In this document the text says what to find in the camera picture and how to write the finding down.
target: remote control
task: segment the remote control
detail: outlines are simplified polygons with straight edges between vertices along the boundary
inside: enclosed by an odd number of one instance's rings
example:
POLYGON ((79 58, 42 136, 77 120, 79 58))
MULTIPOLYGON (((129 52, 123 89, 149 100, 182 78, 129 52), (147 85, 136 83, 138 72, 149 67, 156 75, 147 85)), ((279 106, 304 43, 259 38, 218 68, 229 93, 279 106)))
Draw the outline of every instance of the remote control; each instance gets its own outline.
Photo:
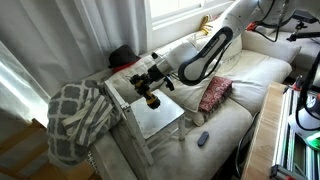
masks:
POLYGON ((203 146, 208 138, 209 138, 209 133, 207 131, 204 131, 201 134, 200 138, 198 139, 198 146, 203 146))

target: white curtain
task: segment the white curtain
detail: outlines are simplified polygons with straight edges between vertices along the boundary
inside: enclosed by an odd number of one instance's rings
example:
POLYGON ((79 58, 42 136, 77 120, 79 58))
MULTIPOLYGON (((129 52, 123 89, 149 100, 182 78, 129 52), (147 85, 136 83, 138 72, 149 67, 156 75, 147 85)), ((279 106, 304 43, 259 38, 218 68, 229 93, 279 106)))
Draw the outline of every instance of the white curtain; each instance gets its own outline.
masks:
MULTIPOLYGON (((17 74, 2 76, 1 108, 6 106, 4 109, 10 114, 30 119, 38 111, 37 104, 47 103, 48 97, 66 83, 107 69, 109 54, 121 45, 128 44, 136 54, 146 52, 144 3, 144 0, 0 0, 0 40, 13 54, 16 64, 20 64, 16 66, 20 68, 18 71, 30 73, 28 78, 17 74), (24 84, 26 81, 31 82, 29 87, 24 84), (26 89, 28 95, 16 93, 26 89), (11 98, 8 94, 15 96, 14 102, 22 104, 19 110, 4 104, 11 98), (25 96, 37 96, 37 100, 28 101, 32 102, 33 110, 30 104, 25 104, 25 96)), ((1 74, 17 72, 5 60, 8 58, 3 58, 0 64, 1 74)))

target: green light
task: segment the green light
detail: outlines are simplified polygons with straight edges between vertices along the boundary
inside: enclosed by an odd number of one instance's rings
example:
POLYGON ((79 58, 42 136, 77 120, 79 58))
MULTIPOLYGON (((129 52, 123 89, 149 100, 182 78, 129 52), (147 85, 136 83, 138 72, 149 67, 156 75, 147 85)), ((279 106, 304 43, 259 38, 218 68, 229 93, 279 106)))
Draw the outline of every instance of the green light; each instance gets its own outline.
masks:
POLYGON ((314 150, 320 151, 320 132, 307 137, 306 143, 314 150))

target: gray checkered blanket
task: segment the gray checkered blanket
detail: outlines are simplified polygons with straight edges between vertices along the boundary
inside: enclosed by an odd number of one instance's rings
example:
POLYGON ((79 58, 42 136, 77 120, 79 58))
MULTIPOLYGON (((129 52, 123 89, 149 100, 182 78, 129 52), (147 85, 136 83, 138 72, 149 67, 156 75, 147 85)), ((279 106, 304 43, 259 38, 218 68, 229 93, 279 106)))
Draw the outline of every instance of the gray checkered blanket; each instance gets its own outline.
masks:
POLYGON ((96 81, 64 86, 49 102, 48 157, 59 167, 87 158, 89 147, 119 121, 119 113, 96 81))

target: window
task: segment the window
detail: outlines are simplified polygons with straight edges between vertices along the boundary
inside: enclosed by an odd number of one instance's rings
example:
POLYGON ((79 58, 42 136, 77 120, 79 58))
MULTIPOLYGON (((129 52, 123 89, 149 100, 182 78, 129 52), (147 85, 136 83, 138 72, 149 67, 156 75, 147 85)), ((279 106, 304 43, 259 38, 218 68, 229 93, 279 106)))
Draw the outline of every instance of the window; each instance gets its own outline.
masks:
POLYGON ((214 6, 221 3, 221 0, 149 0, 149 3, 151 18, 155 22, 196 9, 214 6))

